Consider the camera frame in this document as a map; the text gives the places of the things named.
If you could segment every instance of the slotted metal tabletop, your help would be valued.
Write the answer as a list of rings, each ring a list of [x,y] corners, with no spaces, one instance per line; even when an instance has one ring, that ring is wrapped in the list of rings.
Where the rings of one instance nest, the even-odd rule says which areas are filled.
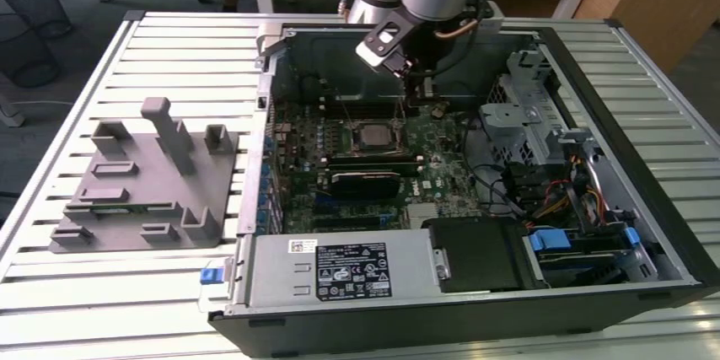
[[[246,358],[207,324],[206,312],[223,307],[226,288],[202,290],[199,270],[235,251],[243,151],[262,77],[257,36],[262,24],[289,20],[338,22],[318,14],[215,13],[147,13],[123,22],[0,231],[2,359]],[[557,29],[719,262],[720,142],[687,100],[623,29],[577,20],[510,19],[506,25]],[[123,119],[131,132],[153,132],[141,118],[149,96],[170,98],[171,114],[189,131],[222,123],[242,133],[223,242],[203,250],[55,255],[50,234],[97,150],[90,134],[102,118]],[[719,298],[642,314],[594,334],[321,358],[720,358]]]

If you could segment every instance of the power supply label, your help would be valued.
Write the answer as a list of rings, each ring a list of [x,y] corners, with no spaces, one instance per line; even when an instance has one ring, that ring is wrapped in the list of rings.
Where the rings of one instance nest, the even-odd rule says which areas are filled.
[[[315,259],[321,301],[393,297],[386,244],[318,246]]]

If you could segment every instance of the mesh trash bin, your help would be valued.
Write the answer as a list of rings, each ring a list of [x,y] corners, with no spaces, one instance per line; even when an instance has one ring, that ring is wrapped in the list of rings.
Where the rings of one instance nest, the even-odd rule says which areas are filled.
[[[21,87],[50,83],[61,66],[26,18],[0,14],[0,72]]]
[[[61,0],[6,0],[15,13],[27,17],[43,38],[66,35],[73,30]]]

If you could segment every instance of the floor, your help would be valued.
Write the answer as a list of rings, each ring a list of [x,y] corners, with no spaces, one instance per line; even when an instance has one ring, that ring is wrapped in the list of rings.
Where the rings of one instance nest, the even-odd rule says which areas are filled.
[[[50,85],[21,89],[0,76],[0,94],[11,101],[57,100],[73,102],[83,90],[103,55],[121,20],[129,9],[177,12],[214,12],[221,0],[201,4],[198,0],[62,0],[77,27],[73,34],[53,40],[50,46],[62,64],[63,75]],[[277,0],[281,13],[334,13],[338,0]],[[11,10],[0,3],[0,13]],[[255,0],[241,0],[241,12],[257,12]],[[720,131],[720,29],[710,29],[683,60],[671,79],[698,110]],[[43,158],[70,106],[22,105],[26,125],[9,129],[0,125],[0,191],[21,192]],[[14,200],[0,197],[0,221]]]

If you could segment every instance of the blue tab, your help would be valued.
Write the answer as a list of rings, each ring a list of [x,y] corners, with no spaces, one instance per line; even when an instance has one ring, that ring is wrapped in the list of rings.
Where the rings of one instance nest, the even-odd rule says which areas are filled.
[[[203,269],[201,271],[201,284],[205,286],[210,284],[222,284],[223,281],[223,268],[215,267]]]
[[[533,250],[538,252],[539,250],[543,250],[543,241],[541,240],[541,236],[533,234],[530,236],[530,244],[533,244]]]
[[[641,245],[641,235],[635,228],[626,228],[626,236],[629,237],[630,244],[633,246]]]
[[[531,236],[534,250],[571,249],[571,241],[563,229],[539,229]]]

